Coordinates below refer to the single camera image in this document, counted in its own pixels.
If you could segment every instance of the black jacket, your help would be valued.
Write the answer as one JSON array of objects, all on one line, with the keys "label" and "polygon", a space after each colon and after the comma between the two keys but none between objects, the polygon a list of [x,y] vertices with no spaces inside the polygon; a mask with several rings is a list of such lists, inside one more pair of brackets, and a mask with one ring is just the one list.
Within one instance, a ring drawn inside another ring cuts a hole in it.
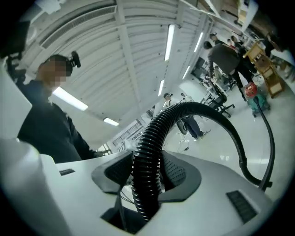
[{"label": "black jacket", "polygon": [[33,145],[41,154],[47,154],[55,163],[79,161],[97,157],[75,129],[72,119],[56,104],[48,101],[42,82],[31,81],[18,85],[32,104],[18,138]]}]

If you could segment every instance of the gray shirt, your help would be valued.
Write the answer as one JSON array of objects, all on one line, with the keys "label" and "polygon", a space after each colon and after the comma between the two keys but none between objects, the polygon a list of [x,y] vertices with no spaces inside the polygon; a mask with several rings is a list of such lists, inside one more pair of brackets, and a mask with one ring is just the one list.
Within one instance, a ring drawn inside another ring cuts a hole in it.
[{"label": "gray shirt", "polygon": [[217,44],[215,47],[210,49],[208,62],[209,75],[210,78],[212,78],[213,63],[217,64],[225,74],[229,75],[238,66],[240,58],[232,48],[223,44]]}]

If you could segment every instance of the fluorescent light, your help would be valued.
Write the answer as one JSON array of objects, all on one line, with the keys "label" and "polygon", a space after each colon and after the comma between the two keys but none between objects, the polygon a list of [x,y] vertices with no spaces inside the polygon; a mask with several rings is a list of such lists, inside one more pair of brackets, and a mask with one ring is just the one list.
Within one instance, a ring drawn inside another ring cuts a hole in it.
[{"label": "fluorescent light", "polygon": [[170,57],[174,29],[175,29],[175,25],[170,24],[168,27],[168,38],[167,38],[167,46],[166,46],[166,53],[165,53],[165,61],[169,60],[169,57]]},{"label": "fluorescent light", "polygon": [[162,80],[162,81],[161,81],[161,84],[160,84],[160,89],[159,89],[158,96],[160,96],[160,95],[161,95],[161,93],[162,93],[163,85],[164,85],[164,80]]},{"label": "fluorescent light", "polygon": [[68,92],[63,90],[61,87],[58,87],[56,90],[54,90],[53,94],[57,97],[59,97],[61,100],[64,100],[65,102],[71,104],[72,106],[80,109],[81,111],[85,111],[88,106],[81,101],[79,101],[74,96],[70,95]]},{"label": "fluorescent light", "polygon": [[195,49],[194,49],[194,53],[197,51],[197,48],[198,48],[198,46],[199,46],[199,44],[201,42],[201,39],[203,37],[203,34],[204,34],[203,32],[200,34],[199,40],[198,40],[197,45],[195,46]]},{"label": "fluorescent light", "polygon": [[185,74],[183,75],[183,78],[182,79],[184,79],[184,77],[186,76],[186,74],[188,73],[188,71],[189,71],[189,68],[190,68],[190,65],[187,67],[187,69],[186,69],[186,71],[185,71]]},{"label": "fluorescent light", "polygon": [[114,126],[118,126],[119,125],[118,122],[116,122],[114,120],[111,120],[110,118],[105,118],[103,121],[106,122],[106,123],[108,123],[108,124],[114,125]]}]

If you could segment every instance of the black corrugated hose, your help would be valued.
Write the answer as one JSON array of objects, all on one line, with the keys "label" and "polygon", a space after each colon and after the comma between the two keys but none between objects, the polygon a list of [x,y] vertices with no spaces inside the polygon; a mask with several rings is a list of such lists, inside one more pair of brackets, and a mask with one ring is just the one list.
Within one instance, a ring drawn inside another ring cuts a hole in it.
[{"label": "black corrugated hose", "polygon": [[159,163],[165,138],[173,125],[188,115],[204,116],[221,125],[229,133],[236,146],[240,168],[245,178],[255,185],[259,185],[261,182],[252,176],[247,169],[247,158],[242,141],[236,129],[226,117],[209,106],[198,102],[174,104],[162,110],[152,119],[143,132],[134,152],[132,194],[138,212],[146,221],[149,221],[159,208],[158,195],[161,193]]},{"label": "black corrugated hose", "polygon": [[270,144],[271,144],[271,152],[270,152],[270,157],[269,157],[269,161],[268,161],[268,165],[267,165],[267,168],[266,168],[266,172],[261,180],[261,183],[259,185],[259,188],[262,190],[262,191],[265,191],[266,188],[267,188],[267,183],[269,182],[270,178],[271,178],[271,173],[272,173],[272,169],[273,169],[273,165],[274,165],[274,162],[275,162],[275,154],[276,154],[276,148],[275,148],[275,140],[273,138],[273,134],[272,134],[272,130],[271,130],[271,126],[269,125],[265,115],[263,114],[262,112],[262,109],[259,105],[259,99],[258,97],[254,97],[253,98],[254,102],[256,103],[258,109],[259,109],[259,112],[260,112],[260,115],[262,116],[262,119],[266,125],[266,128],[267,128],[267,132],[268,132],[268,136],[269,136],[269,140],[270,140]]}]

